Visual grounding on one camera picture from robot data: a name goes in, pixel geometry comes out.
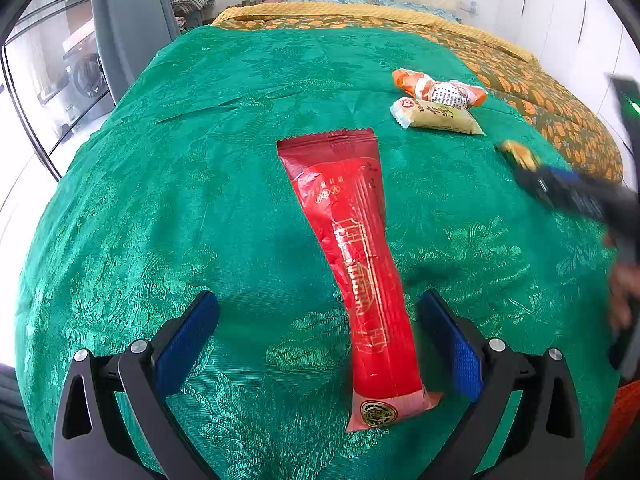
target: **bed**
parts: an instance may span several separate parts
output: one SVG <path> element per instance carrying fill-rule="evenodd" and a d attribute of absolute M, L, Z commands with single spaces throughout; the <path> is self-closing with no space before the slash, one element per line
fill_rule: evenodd
<path fill-rule="evenodd" d="M 503 59 L 513 65 L 501 65 L 504 76 L 486 68 Z M 390 73 L 401 66 L 492 89 L 472 111 L 486 136 L 403 130 L 389 113 L 402 95 Z M 44 451 L 50 456 L 74 352 L 122 351 L 207 288 L 220 301 L 220 323 L 168 405 L 222 478 L 417 478 L 467 401 L 416 330 L 422 377 L 445 393 L 441 405 L 389 428 L 344 433 L 346 313 L 275 151 L 283 137 L 371 127 L 410 318 L 434 287 L 517 351 L 561 348 L 589 457 L 619 379 L 606 356 L 612 254 L 599 226 L 549 212 L 519 190 L 494 144 L 518 140 L 566 166 L 566 154 L 539 133 L 551 136 L 549 126 L 538 129 L 547 117 L 565 133 L 553 130 L 554 139 L 582 142 L 585 157 L 572 165 L 612 179 L 619 171 L 606 159 L 613 151 L 598 151 L 608 144 L 595 123 L 574 129 L 558 119 L 577 121 L 577 104 L 554 101 L 546 87 L 541 105 L 526 100 L 541 91 L 534 66 L 517 47 L 437 16 L 325 2 L 227 9 L 215 26 L 161 50 L 78 151 L 21 275 L 17 375 Z M 509 103 L 516 81 L 529 115 Z M 547 100 L 553 112 L 542 112 Z M 580 117 L 586 127 L 593 121 Z M 580 141 L 584 132 L 590 143 Z M 495 461 L 517 403 L 513 396 L 483 466 Z M 142 460 L 154 466 L 130 410 L 121 409 Z"/>

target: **silver bolt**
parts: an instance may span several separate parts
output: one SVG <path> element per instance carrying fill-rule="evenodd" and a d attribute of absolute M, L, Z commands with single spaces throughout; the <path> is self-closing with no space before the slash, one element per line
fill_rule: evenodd
<path fill-rule="evenodd" d="M 138 339 L 131 343 L 131 352 L 134 354 L 142 354 L 146 350 L 146 341 L 144 339 Z"/>
<path fill-rule="evenodd" d="M 82 348 L 74 354 L 74 361 L 84 361 L 88 355 L 89 352 L 86 349 Z"/>
<path fill-rule="evenodd" d="M 549 350 L 549 357 L 551 357 L 554 361 L 562 361 L 562 352 L 557 348 L 551 348 Z"/>
<path fill-rule="evenodd" d="M 494 350 L 496 352 L 504 352 L 504 350 L 507 348 L 507 345 L 504 344 L 504 341 L 498 338 L 491 339 L 491 341 L 489 341 L 489 346 L 491 347 L 491 350 Z"/>

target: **round black and gold logo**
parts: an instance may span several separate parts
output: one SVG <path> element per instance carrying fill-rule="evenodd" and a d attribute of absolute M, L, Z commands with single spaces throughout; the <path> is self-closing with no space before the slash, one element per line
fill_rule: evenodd
<path fill-rule="evenodd" d="M 398 412 L 393 406 L 376 400 L 368 400 L 360 405 L 362 420 L 370 428 L 380 428 L 391 424 L 398 418 Z"/>

